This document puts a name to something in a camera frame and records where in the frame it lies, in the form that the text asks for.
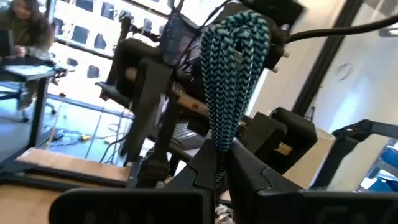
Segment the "blue object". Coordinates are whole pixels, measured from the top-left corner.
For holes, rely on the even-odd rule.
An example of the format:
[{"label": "blue object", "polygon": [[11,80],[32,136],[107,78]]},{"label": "blue object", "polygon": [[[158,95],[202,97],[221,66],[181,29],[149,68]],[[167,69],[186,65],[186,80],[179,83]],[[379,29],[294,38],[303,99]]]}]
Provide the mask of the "blue object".
[{"label": "blue object", "polygon": [[[241,45],[241,64],[235,49]],[[211,138],[220,151],[217,183],[269,50],[267,22],[255,11],[241,11],[207,27],[201,41],[201,69],[209,109]]]},{"label": "blue object", "polygon": [[398,151],[387,147],[381,154],[381,159],[398,169]]},{"label": "blue object", "polygon": [[380,178],[377,178],[377,181],[368,190],[372,192],[392,192],[391,188]]}]

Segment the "black pole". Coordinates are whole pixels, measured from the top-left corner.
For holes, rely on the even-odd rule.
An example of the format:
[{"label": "black pole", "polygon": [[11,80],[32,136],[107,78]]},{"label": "black pole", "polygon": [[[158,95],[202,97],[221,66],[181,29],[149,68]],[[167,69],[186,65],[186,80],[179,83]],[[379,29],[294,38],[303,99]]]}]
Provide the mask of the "black pole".
[{"label": "black pole", "polygon": [[[346,0],[333,27],[351,26],[364,0]],[[345,36],[328,37],[323,44],[317,61],[311,69],[292,111],[300,116],[305,116],[311,102],[318,92],[319,86],[333,62]]]}]

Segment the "woman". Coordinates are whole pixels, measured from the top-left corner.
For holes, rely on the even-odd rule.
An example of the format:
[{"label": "woman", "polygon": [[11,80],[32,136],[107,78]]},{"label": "woman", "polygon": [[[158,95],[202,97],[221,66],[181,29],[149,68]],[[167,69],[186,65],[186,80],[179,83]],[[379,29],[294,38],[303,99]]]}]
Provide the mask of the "woman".
[{"label": "woman", "polygon": [[[48,51],[54,41],[54,28],[39,11],[38,0],[13,0],[7,10],[0,11],[0,28],[13,30],[15,52],[20,57]],[[0,74],[1,81],[16,81],[14,77]],[[27,94],[18,103],[23,110],[33,102],[38,81],[25,84]]]}]

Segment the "white wall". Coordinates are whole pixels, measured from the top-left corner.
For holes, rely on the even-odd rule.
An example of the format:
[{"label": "white wall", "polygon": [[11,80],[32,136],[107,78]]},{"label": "white wall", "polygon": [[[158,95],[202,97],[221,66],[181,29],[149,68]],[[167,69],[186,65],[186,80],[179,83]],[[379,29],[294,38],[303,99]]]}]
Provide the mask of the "white wall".
[{"label": "white wall", "polygon": [[[307,8],[307,11],[293,33],[332,27],[345,0],[300,0],[299,2]],[[258,111],[265,114],[278,106],[292,109],[324,41],[325,38],[301,40],[286,47],[290,57],[280,60],[277,64],[279,71],[268,72],[267,75],[264,72],[263,79],[259,80],[258,97],[252,105],[249,105],[252,116]]]},{"label": "white wall", "polygon": [[[384,18],[363,5],[354,24]],[[398,38],[380,38],[377,32],[345,38],[315,102],[314,123],[327,131],[370,119],[398,124]],[[340,80],[338,68],[348,63],[352,72]],[[330,190],[352,191],[377,159],[387,138],[371,136],[342,161]]]}]

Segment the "long hair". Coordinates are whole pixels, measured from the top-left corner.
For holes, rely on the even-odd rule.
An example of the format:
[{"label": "long hair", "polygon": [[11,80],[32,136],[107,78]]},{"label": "long hair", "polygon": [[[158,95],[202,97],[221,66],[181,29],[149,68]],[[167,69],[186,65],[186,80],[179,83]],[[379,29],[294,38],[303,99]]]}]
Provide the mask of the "long hair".
[{"label": "long hair", "polygon": [[[40,42],[45,41],[46,39],[54,40],[54,32],[55,29],[52,25],[49,24],[45,15],[40,12],[40,3],[38,0],[23,0],[29,8],[30,11],[30,29],[28,31],[29,39],[28,42],[30,45],[40,44]],[[14,4],[10,3],[9,13],[12,17],[16,17],[14,12]]]}]

